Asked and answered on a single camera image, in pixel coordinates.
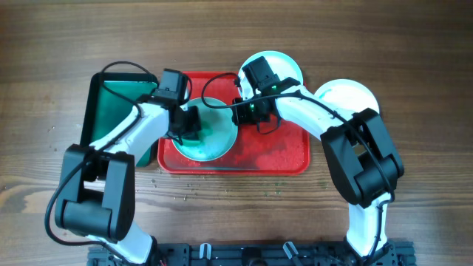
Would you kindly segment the light blue plate bottom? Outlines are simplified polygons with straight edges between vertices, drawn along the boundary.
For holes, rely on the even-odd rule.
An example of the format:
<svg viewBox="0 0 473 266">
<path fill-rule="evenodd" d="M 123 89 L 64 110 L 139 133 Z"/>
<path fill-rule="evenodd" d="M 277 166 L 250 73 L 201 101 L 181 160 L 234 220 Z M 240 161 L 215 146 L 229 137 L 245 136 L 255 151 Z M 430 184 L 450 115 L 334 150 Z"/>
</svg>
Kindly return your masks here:
<svg viewBox="0 0 473 266">
<path fill-rule="evenodd" d="M 196 106 L 200 116 L 201 130 L 197 132 L 197 140 L 183 139 L 180 145 L 172 141 L 174 147 L 184 157 L 206 162 L 216 160 L 231 149 L 238 135 L 238 127 L 232 122 L 230 109 L 212 109 L 207 107 L 200 98 L 188 102 L 188 108 Z"/>
</svg>

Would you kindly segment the light blue plate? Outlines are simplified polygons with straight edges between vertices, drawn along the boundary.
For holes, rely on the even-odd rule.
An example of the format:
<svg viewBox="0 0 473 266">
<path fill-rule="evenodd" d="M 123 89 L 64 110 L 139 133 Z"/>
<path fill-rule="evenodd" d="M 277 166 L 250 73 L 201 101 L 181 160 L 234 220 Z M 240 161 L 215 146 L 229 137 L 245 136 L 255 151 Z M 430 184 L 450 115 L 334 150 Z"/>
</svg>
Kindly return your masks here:
<svg viewBox="0 0 473 266">
<path fill-rule="evenodd" d="M 206 162 L 216 160 L 231 149 L 238 135 L 238 127 L 232 122 L 230 109 L 212 109 L 207 107 L 200 98 L 188 102 L 188 108 L 196 106 L 200 116 L 201 130 L 197 132 L 197 140 L 183 139 L 180 145 L 172 141 L 174 147 L 184 157 Z"/>
<path fill-rule="evenodd" d="M 248 79 L 243 72 L 243 67 L 260 57 L 265 58 L 272 71 L 278 75 L 280 80 L 291 77 L 298 80 L 300 83 L 304 83 L 303 74 L 299 65 L 289 55 L 275 50 L 265 50 L 250 56 L 240 67 L 238 76 L 241 89 L 251 89 L 251 85 L 248 83 Z"/>
</svg>

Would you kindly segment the light blue plate top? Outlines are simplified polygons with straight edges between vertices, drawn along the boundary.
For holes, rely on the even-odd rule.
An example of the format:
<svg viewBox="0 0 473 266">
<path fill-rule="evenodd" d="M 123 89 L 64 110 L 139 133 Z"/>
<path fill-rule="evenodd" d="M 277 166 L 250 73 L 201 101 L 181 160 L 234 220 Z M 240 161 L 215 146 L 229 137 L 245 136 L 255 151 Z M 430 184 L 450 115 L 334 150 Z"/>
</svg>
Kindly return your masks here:
<svg viewBox="0 0 473 266">
<path fill-rule="evenodd" d="M 299 65 L 289 55 L 275 50 L 265 50 L 250 56 L 240 67 L 238 76 L 241 89 L 251 89 L 251 85 L 248 83 L 248 79 L 243 72 L 243 67 L 260 57 L 265 58 L 272 71 L 278 75 L 280 80 L 291 77 L 298 80 L 300 83 L 304 83 L 303 74 Z"/>
</svg>

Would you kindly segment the green sponge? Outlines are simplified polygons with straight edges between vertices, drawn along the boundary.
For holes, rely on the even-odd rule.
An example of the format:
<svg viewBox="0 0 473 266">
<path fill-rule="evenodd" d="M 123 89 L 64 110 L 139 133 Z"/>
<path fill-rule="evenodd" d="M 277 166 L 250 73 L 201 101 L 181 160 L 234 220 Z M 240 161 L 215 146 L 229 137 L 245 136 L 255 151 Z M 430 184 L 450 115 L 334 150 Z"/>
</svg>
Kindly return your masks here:
<svg viewBox="0 0 473 266">
<path fill-rule="evenodd" d="M 177 138 L 177 142 L 181 146 L 198 146 L 202 143 L 200 131 L 185 132 Z"/>
</svg>

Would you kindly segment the white plate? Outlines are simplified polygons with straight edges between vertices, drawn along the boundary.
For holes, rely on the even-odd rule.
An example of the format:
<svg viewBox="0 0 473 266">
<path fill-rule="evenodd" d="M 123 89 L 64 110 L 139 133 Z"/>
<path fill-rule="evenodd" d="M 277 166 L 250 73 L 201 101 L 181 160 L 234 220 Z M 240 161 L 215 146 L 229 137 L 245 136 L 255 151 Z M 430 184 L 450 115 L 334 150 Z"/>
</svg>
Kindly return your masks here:
<svg viewBox="0 0 473 266">
<path fill-rule="evenodd" d="M 314 95 L 343 109 L 361 112 L 371 108 L 381 113 L 380 106 L 374 94 L 363 84 L 350 79 L 335 79 L 320 86 Z"/>
</svg>

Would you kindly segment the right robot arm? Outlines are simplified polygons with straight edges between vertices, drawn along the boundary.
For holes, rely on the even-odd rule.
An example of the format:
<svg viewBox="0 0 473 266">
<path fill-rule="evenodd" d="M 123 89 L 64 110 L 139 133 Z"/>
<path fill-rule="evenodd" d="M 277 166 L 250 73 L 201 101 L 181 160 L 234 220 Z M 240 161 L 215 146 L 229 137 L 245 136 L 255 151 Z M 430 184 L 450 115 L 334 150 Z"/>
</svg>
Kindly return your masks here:
<svg viewBox="0 0 473 266">
<path fill-rule="evenodd" d="M 404 166 L 368 88 L 355 83 L 347 92 L 310 92 L 302 71 L 275 51 L 252 55 L 238 72 L 240 96 L 235 124 L 293 123 L 321 141 L 330 176 L 349 204 L 347 243 L 368 262 L 387 243 L 387 206 L 395 200 Z"/>
</svg>

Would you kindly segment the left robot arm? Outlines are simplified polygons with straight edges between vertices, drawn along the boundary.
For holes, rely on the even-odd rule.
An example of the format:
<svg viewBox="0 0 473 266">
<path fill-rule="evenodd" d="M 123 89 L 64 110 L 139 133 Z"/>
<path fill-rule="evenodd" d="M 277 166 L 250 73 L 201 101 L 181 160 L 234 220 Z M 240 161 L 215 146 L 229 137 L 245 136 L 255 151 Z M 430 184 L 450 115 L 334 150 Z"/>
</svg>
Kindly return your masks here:
<svg viewBox="0 0 473 266">
<path fill-rule="evenodd" d="M 132 108 L 113 130 L 88 146 L 66 150 L 44 219 L 53 241 L 71 244 L 52 232 L 51 222 L 84 238 L 88 265 L 167 265 L 157 240 L 134 221 L 135 166 L 160 138 L 181 143 L 196 137 L 198 111 L 186 106 L 191 92 L 186 74 L 165 69 L 152 91 L 127 99 Z"/>
</svg>

